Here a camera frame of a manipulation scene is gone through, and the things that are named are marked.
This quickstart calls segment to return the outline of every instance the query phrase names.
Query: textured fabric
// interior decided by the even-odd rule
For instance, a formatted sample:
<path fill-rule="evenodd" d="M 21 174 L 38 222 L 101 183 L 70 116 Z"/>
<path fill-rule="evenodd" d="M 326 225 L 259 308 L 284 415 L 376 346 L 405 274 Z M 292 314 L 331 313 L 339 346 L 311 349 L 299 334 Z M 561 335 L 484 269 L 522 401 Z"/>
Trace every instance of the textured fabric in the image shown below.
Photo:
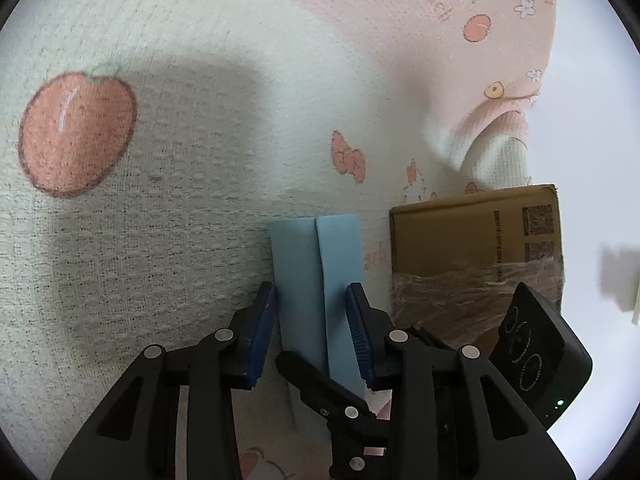
<path fill-rule="evenodd" d="M 526 186 L 527 123 L 519 112 L 507 112 L 489 124 L 471 144 L 460 171 L 483 189 Z"/>
<path fill-rule="evenodd" d="M 40 478 L 146 344 L 251 301 L 273 218 L 360 214 L 389 307 L 389 208 L 469 190 L 469 146 L 548 56 L 545 0 L 451 1 L 438 32 L 436 0 L 20 1 L 0 31 L 0 426 Z M 246 477 L 326 471 L 286 391 L 268 362 L 236 395 Z"/>

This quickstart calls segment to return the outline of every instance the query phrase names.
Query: brown cardboard box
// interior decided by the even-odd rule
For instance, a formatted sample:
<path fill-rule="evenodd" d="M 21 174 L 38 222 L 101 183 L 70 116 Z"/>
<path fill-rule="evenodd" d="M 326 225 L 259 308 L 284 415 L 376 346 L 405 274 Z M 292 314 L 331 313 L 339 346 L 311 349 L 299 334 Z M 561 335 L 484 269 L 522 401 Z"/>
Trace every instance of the brown cardboard box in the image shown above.
<path fill-rule="evenodd" d="M 422 324 L 452 346 L 495 344 L 519 282 L 560 305 L 556 188 L 527 186 L 391 211 L 396 324 Z"/>

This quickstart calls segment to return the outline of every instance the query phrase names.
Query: white wall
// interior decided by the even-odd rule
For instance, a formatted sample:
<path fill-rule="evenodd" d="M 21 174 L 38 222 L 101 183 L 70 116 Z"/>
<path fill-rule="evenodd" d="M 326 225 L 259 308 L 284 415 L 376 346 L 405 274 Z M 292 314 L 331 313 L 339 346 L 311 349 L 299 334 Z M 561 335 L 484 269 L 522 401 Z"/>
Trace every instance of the white wall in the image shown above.
<path fill-rule="evenodd" d="M 558 0 L 529 117 L 534 181 L 559 189 L 564 316 L 593 358 L 589 383 L 550 430 L 582 480 L 640 401 L 640 329 L 629 310 L 640 277 L 640 56 L 607 0 Z"/>

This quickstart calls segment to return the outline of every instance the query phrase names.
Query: metal screw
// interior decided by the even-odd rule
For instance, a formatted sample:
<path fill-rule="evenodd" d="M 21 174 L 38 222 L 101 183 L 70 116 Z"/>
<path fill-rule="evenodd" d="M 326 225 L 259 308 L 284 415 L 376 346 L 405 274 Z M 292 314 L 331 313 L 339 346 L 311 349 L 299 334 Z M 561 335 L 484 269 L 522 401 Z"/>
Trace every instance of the metal screw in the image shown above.
<path fill-rule="evenodd" d="M 162 349 L 158 345 L 151 345 L 145 348 L 145 357 L 147 359 L 155 359 L 162 355 Z"/>
<path fill-rule="evenodd" d="M 392 330 L 389 332 L 389 339 L 394 343 L 406 343 L 406 340 L 409 339 L 409 336 L 406 332 L 402 330 Z"/>
<path fill-rule="evenodd" d="M 359 415 L 358 410 L 353 406 L 347 406 L 344 409 L 344 414 L 349 418 L 358 418 L 358 415 Z"/>
<path fill-rule="evenodd" d="M 354 471 L 362 471 L 365 466 L 364 459 L 359 456 L 354 456 L 351 460 L 349 460 L 349 466 Z"/>
<path fill-rule="evenodd" d="M 216 332 L 216 339 L 218 341 L 229 341 L 233 339 L 234 331 L 229 330 L 228 328 L 221 328 Z"/>
<path fill-rule="evenodd" d="M 480 351 L 473 345 L 466 345 L 462 347 L 462 355 L 467 359 L 478 359 Z"/>

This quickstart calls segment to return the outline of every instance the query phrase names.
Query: blue foam sheet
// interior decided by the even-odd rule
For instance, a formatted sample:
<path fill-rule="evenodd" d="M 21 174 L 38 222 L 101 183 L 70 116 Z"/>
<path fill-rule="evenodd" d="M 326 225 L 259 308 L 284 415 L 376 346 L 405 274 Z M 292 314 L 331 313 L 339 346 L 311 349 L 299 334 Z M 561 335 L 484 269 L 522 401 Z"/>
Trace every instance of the blue foam sheet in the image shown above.
<path fill-rule="evenodd" d="M 277 220 L 268 225 L 285 350 L 364 398 L 344 295 L 364 280 L 362 228 L 356 215 Z M 296 429 L 312 440 L 329 440 L 326 421 L 300 402 L 291 387 Z"/>

